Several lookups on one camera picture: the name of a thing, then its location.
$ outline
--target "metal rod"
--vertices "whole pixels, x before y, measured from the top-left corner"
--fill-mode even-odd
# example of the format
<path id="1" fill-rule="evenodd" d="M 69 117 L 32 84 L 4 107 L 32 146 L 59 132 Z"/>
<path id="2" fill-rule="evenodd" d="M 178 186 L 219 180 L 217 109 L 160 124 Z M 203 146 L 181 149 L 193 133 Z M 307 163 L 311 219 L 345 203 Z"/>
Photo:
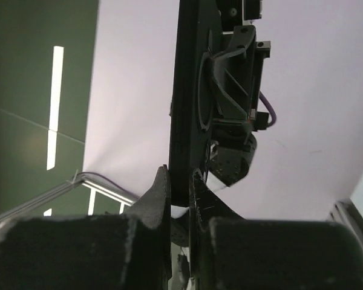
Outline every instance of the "metal rod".
<path id="1" fill-rule="evenodd" d="M 118 201 L 123 202 L 125 204 L 133 205 L 133 203 L 135 203 L 138 198 L 136 198 L 135 196 L 132 196 L 130 198 L 126 198 L 125 196 L 121 195 L 120 193 L 116 193 L 115 191 L 109 190 L 106 187 L 103 187 L 102 185 L 99 185 L 99 182 L 96 181 L 89 181 L 87 179 L 84 179 L 83 181 L 83 186 L 88 187 L 89 189 L 95 189 L 96 192 L 102 194 L 102 195 L 112 195 L 113 197 L 117 198 Z"/>
<path id="2" fill-rule="evenodd" d="M 0 214 L 0 223 L 4 221 L 5 219 L 12 218 L 15 216 L 19 216 L 21 214 L 27 213 L 29 211 L 32 211 L 49 201 L 52 201 L 53 199 L 56 199 L 60 197 L 61 195 L 64 195 L 65 193 L 69 192 L 70 190 L 74 189 L 78 185 L 80 185 L 83 182 L 83 176 L 77 175 L 75 176 L 71 181 L 67 181 L 57 187 L 54 187 L 41 195 L 36 196 L 35 198 L 26 201 L 25 203 L 14 207 L 4 213 Z"/>
<path id="3" fill-rule="evenodd" d="M 120 197 L 122 197 L 123 199 L 127 199 L 127 200 L 129 200 L 131 202 L 136 202 L 141 197 L 141 196 L 137 196 L 137 195 L 134 195 L 134 194 L 130 194 L 128 192 L 124 192 L 120 188 L 117 188 L 116 186 L 113 186 L 113 184 L 111 184 L 110 182 L 107 182 L 106 180 L 104 180 L 102 178 L 97 178 L 97 176 L 92 176 L 92 175 L 90 175 L 88 173 L 82 173 L 82 179 L 85 182 L 90 182 L 90 183 L 93 183 L 93 184 L 97 184 L 97 186 L 102 187 L 103 190 L 105 190 L 105 189 L 109 190 L 110 192 L 113 192 L 113 194 L 117 194 Z"/>
<path id="4" fill-rule="evenodd" d="M 361 230 L 356 225 L 355 220 L 350 216 L 348 211 L 344 208 L 344 206 L 342 206 L 340 202 L 336 203 L 336 207 L 340 212 L 340 217 L 342 218 L 344 225 L 354 233 L 363 249 L 363 235 L 361 234 Z"/>

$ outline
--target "black metal plate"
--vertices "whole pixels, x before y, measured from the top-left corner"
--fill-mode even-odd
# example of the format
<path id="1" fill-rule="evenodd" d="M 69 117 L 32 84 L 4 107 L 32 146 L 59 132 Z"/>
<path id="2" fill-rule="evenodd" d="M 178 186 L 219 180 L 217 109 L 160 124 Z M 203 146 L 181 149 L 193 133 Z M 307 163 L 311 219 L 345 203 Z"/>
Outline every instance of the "black metal plate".
<path id="1" fill-rule="evenodd" d="M 181 0 L 179 6 L 175 55 L 174 91 L 171 109 L 169 174 L 172 205 L 188 206 L 188 180 L 191 169 L 206 165 L 206 149 L 211 129 L 201 130 L 197 114 L 198 73 L 201 58 L 208 51 L 220 51 L 221 19 L 213 0 Z M 206 85 L 201 85 L 200 104 L 207 114 L 214 99 Z"/>
<path id="2" fill-rule="evenodd" d="M 234 26 L 242 25 L 242 0 L 216 0 L 223 31 L 232 31 Z"/>

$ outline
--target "bolt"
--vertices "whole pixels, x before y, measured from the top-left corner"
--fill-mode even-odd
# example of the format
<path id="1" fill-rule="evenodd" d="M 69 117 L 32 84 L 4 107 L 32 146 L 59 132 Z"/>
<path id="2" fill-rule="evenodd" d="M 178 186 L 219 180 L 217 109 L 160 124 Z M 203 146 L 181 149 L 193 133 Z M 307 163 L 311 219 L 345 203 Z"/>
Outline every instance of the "bolt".
<path id="1" fill-rule="evenodd" d="M 234 16 L 236 16 L 238 14 L 238 11 L 235 8 L 231 8 L 229 10 L 229 14 L 230 14 L 231 17 L 234 17 Z"/>

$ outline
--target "white ceiling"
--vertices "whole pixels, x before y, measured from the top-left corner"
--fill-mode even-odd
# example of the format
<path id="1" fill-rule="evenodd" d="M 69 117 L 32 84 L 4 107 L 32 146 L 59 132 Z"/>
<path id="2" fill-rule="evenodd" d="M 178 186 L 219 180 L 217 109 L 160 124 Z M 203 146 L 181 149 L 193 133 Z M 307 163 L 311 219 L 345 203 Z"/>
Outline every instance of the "white ceiling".
<path id="1" fill-rule="evenodd" d="M 363 0 L 263 4 L 262 91 L 278 121 L 218 195 L 246 218 L 324 219 L 363 174 Z M 84 170 L 140 195 L 168 163 L 177 18 L 176 0 L 100 0 Z"/>

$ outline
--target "cable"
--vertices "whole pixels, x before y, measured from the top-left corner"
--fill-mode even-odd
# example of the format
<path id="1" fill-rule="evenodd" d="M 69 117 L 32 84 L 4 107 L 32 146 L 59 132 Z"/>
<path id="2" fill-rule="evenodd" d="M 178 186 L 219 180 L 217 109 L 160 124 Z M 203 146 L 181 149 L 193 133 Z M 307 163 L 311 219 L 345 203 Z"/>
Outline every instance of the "cable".
<path id="1" fill-rule="evenodd" d="M 133 192 L 130 192 L 129 190 L 123 188 L 121 185 L 118 185 L 117 183 L 115 183 L 114 181 L 112 181 L 111 179 L 107 178 L 106 176 L 103 176 L 102 174 L 99 174 L 97 172 L 80 172 L 79 174 L 90 174 L 90 175 L 95 175 L 98 177 L 101 177 L 102 179 L 108 181 L 110 184 L 112 184 L 113 186 L 117 187 L 119 190 L 121 190 L 122 192 L 128 194 L 128 195 L 133 195 L 133 196 L 137 196 L 136 194 L 134 194 Z"/>
<path id="2" fill-rule="evenodd" d="M 267 124 L 267 127 L 272 127 L 277 122 L 276 112 L 274 111 L 272 105 L 269 103 L 269 101 L 261 91 L 260 91 L 260 100 L 265 105 L 270 116 L 272 116 L 272 121 L 270 121 L 270 123 Z"/>

